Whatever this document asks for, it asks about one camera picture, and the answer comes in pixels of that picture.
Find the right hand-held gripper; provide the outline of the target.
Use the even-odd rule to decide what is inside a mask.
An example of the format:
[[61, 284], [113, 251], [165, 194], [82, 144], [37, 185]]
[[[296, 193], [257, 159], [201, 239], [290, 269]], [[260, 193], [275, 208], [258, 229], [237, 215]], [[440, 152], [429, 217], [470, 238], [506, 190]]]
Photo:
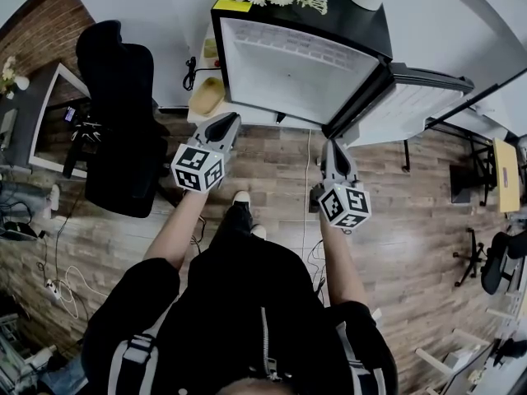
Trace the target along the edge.
[[355, 230], [371, 218], [370, 194], [358, 179], [355, 160], [341, 140], [328, 139], [321, 159], [323, 192], [316, 198], [327, 222], [342, 230]]

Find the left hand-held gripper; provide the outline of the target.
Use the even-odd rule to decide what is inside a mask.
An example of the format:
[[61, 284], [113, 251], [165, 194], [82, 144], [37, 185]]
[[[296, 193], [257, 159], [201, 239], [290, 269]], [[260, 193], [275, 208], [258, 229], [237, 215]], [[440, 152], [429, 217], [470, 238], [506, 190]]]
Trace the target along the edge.
[[185, 190], [208, 193], [226, 175], [226, 163], [240, 131], [238, 113], [217, 114], [198, 125], [180, 144], [170, 164], [176, 184]]

